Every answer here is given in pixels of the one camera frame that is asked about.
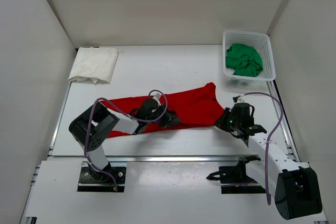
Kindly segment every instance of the white tabletop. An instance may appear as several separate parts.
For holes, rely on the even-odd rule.
[[[68,131],[69,124],[96,98],[115,99],[147,95],[152,89],[174,93],[216,84],[216,97],[222,107],[233,105],[238,94],[261,91],[261,87],[238,86],[225,80],[222,46],[125,46],[119,51],[110,84],[72,83],[58,129],[53,155],[82,156],[83,150]],[[249,95],[244,100],[256,108],[255,123],[268,132],[277,123],[272,100]],[[287,153],[285,137],[279,128],[272,138]],[[109,156],[244,155],[252,154],[245,144],[215,127],[165,131],[137,136],[108,138],[103,143]]]
[[[205,179],[217,162],[128,162],[123,193],[76,191],[82,160],[44,161],[26,216],[36,224],[250,223],[313,224],[324,212],[284,220],[265,194],[221,194]]]

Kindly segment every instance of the white folded towel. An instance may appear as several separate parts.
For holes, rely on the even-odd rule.
[[[78,49],[68,80],[91,79],[94,84],[110,83],[117,58],[118,51],[115,48],[81,47]]]

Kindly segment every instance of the white basket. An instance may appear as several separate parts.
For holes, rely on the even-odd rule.
[[[226,67],[226,50],[233,43],[242,43],[254,47],[262,58],[264,70],[257,77],[235,76],[232,68]],[[223,33],[223,71],[229,80],[236,83],[248,85],[261,85],[266,81],[275,79],[275,67],[271,42],[266,34],[255,33],[252,31],[228,30]]]

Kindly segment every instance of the cable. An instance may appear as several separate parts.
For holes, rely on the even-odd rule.
[[[93,105],[92,105],[92,109],[91,109],[90,117],[89,117],[89,122],[88,122],[88,128],[87,128],[86,137],[85,137],[84,157],[88,160],[88,162],[91,163],[90,165],[91,165],[91,167],[92,167],[93,169],[95,169],[96,171],[98,171],[98,172],[100,172],[100,173],[104,173],[104,174],[108,175],[108,176],[112,179],[112,181],[113,181],[113,183],[114,183],[115,190],[116,190],[115,192],[118,192],[118,189],[117,189],[117,182],[116,182],[115,178],[114,178],[114,177],[112,176],[112,174],[110,174],[109,172],[105,172],[104,170],[99,169],[98,167],[96,167],[96,166],[92,163],[90,157],[88,156],[88,145],[89,145],[89,138],[90,138],[91,124],[92,124],[92,119],[93,119],[94,110],[96,109],[96,106],[97,106],[98,102],[101,101],[101,100],[103,100],[103,101],[106,101],[106,102],[107,102],[108,104],[110,104],[111,106],[113,106],[119,113],[121,113],[121,114],[123,114],[123,115],[129,117],[130,119],[136,120],[136,121],[138,121],[138,122],[143,122],[143,123],[154,123],[154,122],[158,121],[161,117],[163,117],[164,113],[166,113],[167,108],[168,108],[168,100],[167,100],[167,97],[166,97],[165,94],[162,93],[160,90],[153,89],[153,90],[151,90],[151,92],[149,92],[148,96],[150,96],[151,93],[154,92],[154,91],[160,93],[160,94],[163,96],[163,98],[164,98],[164,100],[165,100],[165,102],[166,102],[166,106],[165,106],[165,108],[164,108],[162,114],[159,115],[156,119],[153,119],[153,120],[143,120],[143,119],[138,119],[138,118],[135,118],[135,117],[133,117],[133,116],[130,116],[130,115],[128,115],[127,113],[125,113],[125,112],[123,112],[122,110],[120,110],[120,109],[119,109],[116,105],[114,105],[111,101],[109,101],[109,100],[107,100],[106,98],[103,98],[103,97],[100,97],[100,98],[96,99],[96,100],[94,101]]]
[[[246,182],[246,183],[234,183],[234,184],[228,184],[228,185],[221,185],[221,187],[233,187],[233,186],[247,186],[251,182]]]
[[[267,139],[266,139],[266,149],[265,149],[265,190],[266,190],[266,199],[267,199],[267,204],[270,206],[271,205],[271,194],[269,193],[269,187],[268,187],[268,150],[269,150],[269,142],[271,139],[271,136],[273,135],[273,133],[275,132],[275,130],[279,127],[282,118],[283,118],[283,107],[281,102],[275,98],[274,96],[267,94],[267,93],[263,93],[263,92],[249,92],[249,93],[245,93],[242,95],[239,95],[237,98],[239,97],[244,97],[246,95],[249,94],[262,94],[262,95],[266,95],[268,97],[271,97],[274,101],[276,101],[280,107],[280,117],[279,120],[277,122],[277,124],[275,125],[275,127],[271,130],[271,132],[269,133]]]

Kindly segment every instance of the purple cable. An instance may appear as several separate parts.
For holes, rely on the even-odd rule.
[[[88,145],[89,145],[89,138],[90,138],[90,131],[91,131],[91,123],[92,123],[92,119],[93,119],[93,114],[94,114],[94,110],[96,109],[96,106],[98,104],[99,101],[101,100],[104,100],[106,101],[108,104],[110,104],[111,106],[113,106],[119,113],[129,117],[130,119],[133,119],[133,120],[136,120],[138,122],[143,122],[143,123],[154,123],[156,121],[158,121],[161,117],[163,117],[164,113],[166,113],[167,111],[167,108],[168,108],[168,100],[167,100],[167,97],[165,96],[164,93],[162,93],[160,90],[157,90],[157,89],[153,89],[151,92],[149,92],[148,96],[151,95],[152,92],[158,92],[160,93],[165,102],[166,102],[166,106],[162,112],[162,114],[160,116],[158,116],[156,119],[153,119],[153,120],[143,120],[143,119],[138,119],[138,118],[135,118],[133,116],[130,116],[128,115],[127,113],[123,112],[122,110],[120,110],[116,105],[114,105],[111,101],[107,100],[106,98],[103,98],[103,97],[100,97],[98,99],[96,99],[92,105],[92,109],[91,109],[91,112],[90,112],[90,117],[89,117],[89,123],[88,123],[88,128],[87,128],[87,132],[86,132],[86,137],[85,137],[85,144],[84,144],[84,157],[88,160],[88,162],[91,163],[91,167],[93,169],[95,169],[96,171],[100,172],[100,173],[104,173],[106,175],[108,175],[112,180],[113,180],[113,183],[114,183],[114,187],[116,188],[115,192],[118,192],[118,189],[117,189],[117,182],[115,180],[115,178],[112,176],[112,174],[108,173],[108,172],[105,172],[104,170],[101,170],[99,169],[98,167],[96,167],[92,162],[91,162],[91,159],[90,157],[88,156]]]
[[[275,132],[275,130],[279,127],[282,118],[283,118],[283,107],[281,102],[276,99],[274,96],[267,94],[267,93],[263,93],[263,92],[249,92],[243,95],[240,95],[239,97],[243,97],[249,94],[262,94],[262,95],[266,95],[268,97],[271,97],[274,101],[276,101],[280,107],[280,117],[279,120],[277,122],[277,124],[275,125],[275,127],[273,128],[273,130],[271,130],[271,132],[269,133],[267,140],[266,140],[266,149],[265,149],[265,190],[266,190],[266,199],[267,199],[267,204],[270,206],[271,205],[271,194],[269,193],[269,187],[268,187],[268,150],[269,150],[269,142],[271,139],[271,136],[273,135],[273,133]]]

